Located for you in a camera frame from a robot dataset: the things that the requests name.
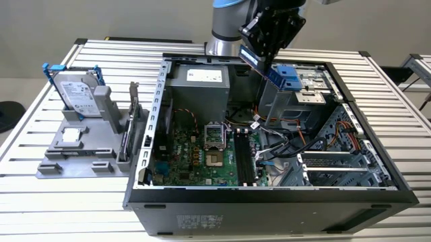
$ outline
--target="circuit board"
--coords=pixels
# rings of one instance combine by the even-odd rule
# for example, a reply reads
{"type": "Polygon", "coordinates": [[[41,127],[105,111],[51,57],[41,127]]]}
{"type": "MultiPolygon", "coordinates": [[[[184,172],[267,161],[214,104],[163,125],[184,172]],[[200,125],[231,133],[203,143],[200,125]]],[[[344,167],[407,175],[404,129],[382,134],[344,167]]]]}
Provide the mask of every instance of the circuit board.
{"type": "MultiPolygon", "coordinates": [[[[176,130],[173,134],[172,155],[168,162],[156,163],[156,186],[238,186],[238,167],[235,159],[234,133],[227,132],[224,151],[204,150],[203,135],[192,138],[194,131],[176,130]]],[[[260,149],[259,135],[248,135],[250,152],[260,149]]],[[[267,186],[267,178],[256,180],[258,186],[267,186]]]]}

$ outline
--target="aluminum workbench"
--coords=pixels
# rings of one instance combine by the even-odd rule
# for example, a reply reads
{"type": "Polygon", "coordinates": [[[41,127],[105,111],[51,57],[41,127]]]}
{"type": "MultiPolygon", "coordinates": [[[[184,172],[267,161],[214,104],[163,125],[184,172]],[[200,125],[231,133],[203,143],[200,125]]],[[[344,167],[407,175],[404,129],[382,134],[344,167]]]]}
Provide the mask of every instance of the aluminum workbench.
{"type": "MultiPolygon", "coordinates": [[[[63,64],[97,64],[112,88],[111,98],[120,107],[129,105],[129,82],[139,82],[139,99],[143,108],[148,108],[164,52],[204,53],[202,44],[88,40],[73,45],[63,64]]],[[[375,61],[359,52],[290,49],[282,50],[278,58],[334,63],[420,204],[342,237],[177,239],[316,241],[336,237],[352,242],[431,241],[431,124],[375,61]]],[[[47,84],[0,148],[0,234],[8,234],[0,240],[148,241],[135,213],[121,208],[127,178],[39,180],[33,176],[63,120],[61,108],[59,94],[47,84]]]]}
{"type": "Polygon", "coordinates": [[[411,68],[427,85],[426,88],[431,87],[431,55],[411,54],[403,62],[402,67],[411,68]]]}

